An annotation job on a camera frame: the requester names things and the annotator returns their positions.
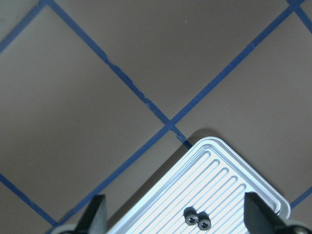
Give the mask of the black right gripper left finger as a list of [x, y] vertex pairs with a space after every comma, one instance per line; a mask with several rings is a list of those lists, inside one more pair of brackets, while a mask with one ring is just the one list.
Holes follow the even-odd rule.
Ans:
[[92, 198], [77, 226], [76, 234], [105, 234], [107, 232], [106, 196]]

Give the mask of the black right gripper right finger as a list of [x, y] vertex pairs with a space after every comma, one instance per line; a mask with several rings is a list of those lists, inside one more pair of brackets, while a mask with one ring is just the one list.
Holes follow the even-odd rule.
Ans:
[[287, 228], [285, 222], [255, 192], [244, 195], [243, 220], [250, 234], [277, 234]]

